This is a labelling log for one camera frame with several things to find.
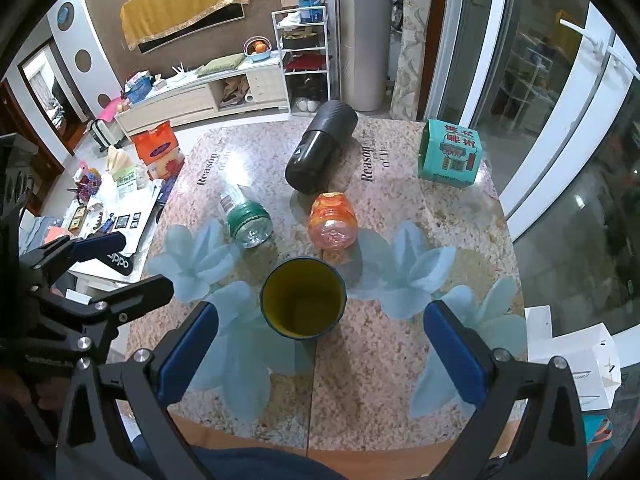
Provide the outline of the blue plastic cup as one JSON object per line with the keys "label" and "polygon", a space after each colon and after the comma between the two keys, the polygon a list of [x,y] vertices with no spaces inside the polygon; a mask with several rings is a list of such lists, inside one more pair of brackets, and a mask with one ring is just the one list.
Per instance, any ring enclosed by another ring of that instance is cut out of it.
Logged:
{"label": "blue plastic cup", "polygon": [[347,290],[341,274],[322,260],[293,258],[274,268],[259,295],[267,324],[283,337],[311,340],[334,329],[344,315]]}

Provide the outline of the white paper box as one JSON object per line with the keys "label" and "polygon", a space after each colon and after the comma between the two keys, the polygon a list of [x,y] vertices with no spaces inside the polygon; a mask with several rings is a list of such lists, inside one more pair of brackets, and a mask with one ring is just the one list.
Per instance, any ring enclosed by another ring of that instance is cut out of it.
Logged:
{"label": "white paper box", "polygon": [[555,337],[549,306],[526,308],[525,322],[529,362],[547,364],[562,356],[572,372],[582,410],[612,408],[622,384],[622,367],[616,343],[603,323]]}

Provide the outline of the white side table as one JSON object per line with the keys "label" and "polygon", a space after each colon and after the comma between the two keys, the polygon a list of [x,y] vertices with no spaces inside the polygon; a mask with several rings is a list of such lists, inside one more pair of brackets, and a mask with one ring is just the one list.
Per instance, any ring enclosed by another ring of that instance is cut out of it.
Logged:
{"label": "white side table", "polygon": [[119,252],[131,257],[134,264],[129,276],[120,275],[98,259],[75,263],[70,274],[101,290],[113,290],[140,281],[156,228],[163,184],[162,180],[153,180],[143,188],[134,186],[122,193],[110,176],[104,176],[99,192],[87,205],[72,200],[63,218],[37,217],[32,220],[32,227],[21,236],[21,251],[28,252],[63,235],[93,238],[120,233],[126,237],[126,246]]}

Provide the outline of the orange snack bag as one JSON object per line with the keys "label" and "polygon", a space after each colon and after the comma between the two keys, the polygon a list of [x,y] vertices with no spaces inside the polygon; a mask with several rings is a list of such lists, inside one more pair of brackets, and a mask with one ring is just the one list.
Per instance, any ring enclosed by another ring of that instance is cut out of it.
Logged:
{"label": "orange snack bag", "polygon": [[166,180],[180,172],[184,155],[169,120],[151,130],[136,134],[132,142],[152,180]]}

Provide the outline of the green clear plastic bottle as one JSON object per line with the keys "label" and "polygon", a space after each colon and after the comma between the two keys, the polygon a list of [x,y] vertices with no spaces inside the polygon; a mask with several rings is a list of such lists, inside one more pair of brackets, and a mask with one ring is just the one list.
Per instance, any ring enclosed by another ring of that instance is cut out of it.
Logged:
{"label": "green clear plastic bottle", "polygon": [[232,240],[243,249],[256,248],[272,235],[269,212],[248,196],[242,186],[228,183],[219,203]]}

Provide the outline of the orange plastic jar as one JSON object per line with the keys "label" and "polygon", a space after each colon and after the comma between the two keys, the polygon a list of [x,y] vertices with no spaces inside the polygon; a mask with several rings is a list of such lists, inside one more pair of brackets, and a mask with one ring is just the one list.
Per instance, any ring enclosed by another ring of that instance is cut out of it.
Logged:
{"label": "orange plastic jar", "polygon": [[307,226],[311,243],[321,250],[349,248],[358,236],[354,207],[344,193],[319,194],[311,205]]}

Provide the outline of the black cylindrical flask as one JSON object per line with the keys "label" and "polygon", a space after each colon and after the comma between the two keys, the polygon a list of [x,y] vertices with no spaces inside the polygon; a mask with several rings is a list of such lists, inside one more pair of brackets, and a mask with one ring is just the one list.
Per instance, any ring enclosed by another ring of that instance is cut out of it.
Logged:
{"label": "black cylindrical flask", "polygon": [[356,110],[348,104],[321,104],[286,164],[286,182],[302,194],[325,191],[357,122]]}

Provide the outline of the green cushion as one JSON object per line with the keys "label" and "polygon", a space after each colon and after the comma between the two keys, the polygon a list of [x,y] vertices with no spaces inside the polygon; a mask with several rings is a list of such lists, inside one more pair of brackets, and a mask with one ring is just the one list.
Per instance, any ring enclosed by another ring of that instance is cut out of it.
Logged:
{"label": "green cushion", "polygon": [[235,53],[223,56],[222,58],[213,58],[196,71],[196,76],[205,77],[211,74],[218,74],[226,70],[235,70],[245,58],[244,53]]}

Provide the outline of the cream TV cabinet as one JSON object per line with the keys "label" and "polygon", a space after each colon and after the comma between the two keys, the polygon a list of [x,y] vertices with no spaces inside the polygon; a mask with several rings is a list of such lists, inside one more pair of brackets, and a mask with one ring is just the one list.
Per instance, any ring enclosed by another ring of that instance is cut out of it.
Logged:
{"label": "cream TV cabinet", "polygon": [[173,127],[231,115],[288,110],[281,64],[276,56],[260,62],[244,60],[233,70],[198,76],[151,91],[142,101],[121,110],[115,120],[126,136],[151,130],[162,122]]}

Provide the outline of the teal hexagonal tin box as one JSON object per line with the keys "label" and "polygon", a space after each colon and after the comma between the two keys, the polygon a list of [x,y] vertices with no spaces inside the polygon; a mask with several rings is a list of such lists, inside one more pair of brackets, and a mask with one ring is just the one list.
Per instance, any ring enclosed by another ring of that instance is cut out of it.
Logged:
{"label": "teal hexagonal tin box", "polygon": [[470,128],[429,119],[423,128],[419,148],[420,179],[467,188],[475,182],[483,145]]}

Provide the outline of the fruit bowl with oranges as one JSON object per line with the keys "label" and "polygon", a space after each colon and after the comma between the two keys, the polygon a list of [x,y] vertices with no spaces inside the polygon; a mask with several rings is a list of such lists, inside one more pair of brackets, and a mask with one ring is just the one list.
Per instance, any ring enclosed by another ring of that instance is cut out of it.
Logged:
{"label": "fruit bowl with oranges", "polygon": [[271,42],[265,36],[247,38],[243,44],[243,52],[252,62],[260,62],[270,58],[271,50]]}

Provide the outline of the white metal shelf rack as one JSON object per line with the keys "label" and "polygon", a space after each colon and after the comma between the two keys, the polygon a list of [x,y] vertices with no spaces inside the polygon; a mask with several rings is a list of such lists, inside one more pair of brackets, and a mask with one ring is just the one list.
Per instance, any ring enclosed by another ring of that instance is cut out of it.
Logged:
{"label": "white metal shelf rack", "polygon": [[288,110],[314,115],[332,98],[329,17],[324,4],[271,13]]}

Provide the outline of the silver standing air conditioner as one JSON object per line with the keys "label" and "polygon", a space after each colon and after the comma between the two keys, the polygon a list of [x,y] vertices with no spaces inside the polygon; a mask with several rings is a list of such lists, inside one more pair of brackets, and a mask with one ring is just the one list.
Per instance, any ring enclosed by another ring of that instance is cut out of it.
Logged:
{"label": "silver standing air conditioner", "polygon": [[384,100],[390,14],[392,0],[340,0],[341,96],[358,112]]}

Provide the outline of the white sliding door frame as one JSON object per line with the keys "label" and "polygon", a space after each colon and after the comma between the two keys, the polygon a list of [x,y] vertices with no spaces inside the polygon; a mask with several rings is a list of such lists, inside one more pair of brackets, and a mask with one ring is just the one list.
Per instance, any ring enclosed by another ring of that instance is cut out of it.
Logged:
{"label": "white sliding door frame", "polygon": [[510,234],[585,167],[639,65],[596,0],[445,0],[426,119],[478,132]]}

